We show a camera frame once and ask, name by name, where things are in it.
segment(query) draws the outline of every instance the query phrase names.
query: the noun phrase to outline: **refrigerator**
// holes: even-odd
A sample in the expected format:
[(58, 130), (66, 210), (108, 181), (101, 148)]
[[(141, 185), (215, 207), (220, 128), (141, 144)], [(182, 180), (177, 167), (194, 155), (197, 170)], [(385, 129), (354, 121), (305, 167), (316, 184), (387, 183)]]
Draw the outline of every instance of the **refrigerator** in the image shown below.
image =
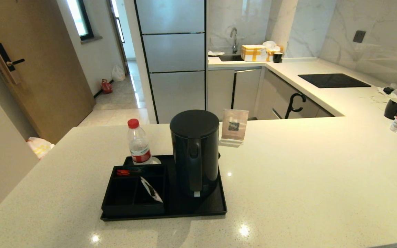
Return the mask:
[(157, 122), (205, 109), (205, 0), (135, 0)]

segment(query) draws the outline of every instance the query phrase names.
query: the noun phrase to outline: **qr code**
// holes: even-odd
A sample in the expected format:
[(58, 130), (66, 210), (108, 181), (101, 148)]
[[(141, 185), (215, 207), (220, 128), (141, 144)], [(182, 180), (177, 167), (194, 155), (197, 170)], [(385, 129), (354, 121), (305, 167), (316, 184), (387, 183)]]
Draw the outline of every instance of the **qr code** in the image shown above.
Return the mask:
[(238, 122), (229, 122), (229, 131), (237, 131), (240, 128), (240, 123)]

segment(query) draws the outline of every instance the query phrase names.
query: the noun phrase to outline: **red bag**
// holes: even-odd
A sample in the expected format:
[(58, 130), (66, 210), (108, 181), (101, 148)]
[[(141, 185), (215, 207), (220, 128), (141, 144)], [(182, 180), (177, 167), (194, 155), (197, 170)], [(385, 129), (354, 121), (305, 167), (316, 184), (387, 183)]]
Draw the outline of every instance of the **red bag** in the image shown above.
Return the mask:
[(113, 86), (111, 86), (111, 83), (108, 83), (108, 80), (102, 80), (101, 86), (104, 94), (109, 94), (113, 92)]

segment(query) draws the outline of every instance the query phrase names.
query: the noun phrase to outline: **window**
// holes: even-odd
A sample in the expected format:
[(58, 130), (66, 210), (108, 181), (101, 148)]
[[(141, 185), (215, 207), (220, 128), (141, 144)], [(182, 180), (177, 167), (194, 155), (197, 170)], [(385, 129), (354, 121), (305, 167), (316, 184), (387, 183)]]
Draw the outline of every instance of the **window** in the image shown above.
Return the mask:
[(112, 0), (112, 5), (113, 5), (114, 16), (116, 19), (116, 24), (118, 29), (117, 31), (119, 32), (119, 36), (120, 36), (120, 41), (122, 41), (122, 43), (125, 43), (125, 41), (123, 40), (122, 26), (120, 25), (120, 20), (119, 20), (119, 11), (117, 11), (117, 5), (115, 0)]
[(71, 16), (73, 16), (81, 41), (93, 38), (93, 30), (91, 30), (83, 0), (67, 0), (67, 3), (70, 7)]

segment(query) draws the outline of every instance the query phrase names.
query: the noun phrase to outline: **kitchen sink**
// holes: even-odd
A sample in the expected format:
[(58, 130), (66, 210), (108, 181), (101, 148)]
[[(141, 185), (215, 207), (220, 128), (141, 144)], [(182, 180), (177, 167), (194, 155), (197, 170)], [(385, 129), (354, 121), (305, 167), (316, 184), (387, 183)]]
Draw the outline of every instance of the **kitchen sink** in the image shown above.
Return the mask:
[(223, 55), (220, 56), (221, 61), (243, 61), (241, 55)]

